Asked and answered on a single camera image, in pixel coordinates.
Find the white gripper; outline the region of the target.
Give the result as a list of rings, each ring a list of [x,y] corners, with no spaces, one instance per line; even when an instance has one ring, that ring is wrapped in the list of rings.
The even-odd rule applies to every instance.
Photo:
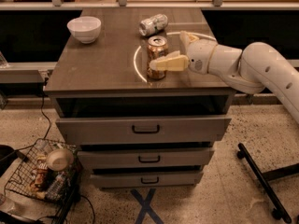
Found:
[[[155,71],[183,71],[188,66],[195,72],[202,75],[207,73],[207,67],[210,57],[217,42],[207,39],[199,39],[198,36],[181,31],[179,34],[180,41],[185,49],[187,56],[180,51],[173,51],[165,56],[152,60],[149,67]]]

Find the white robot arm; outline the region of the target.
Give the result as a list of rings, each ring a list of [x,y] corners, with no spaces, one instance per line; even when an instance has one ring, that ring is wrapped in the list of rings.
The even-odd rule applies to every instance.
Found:
[[[183,71],[219,77],[247,94],[268,89],[299,122],[299,72],[273,47],[254,42],[236,49],[182,31],[184,53],[171,52],[149,63],[155,71]]]

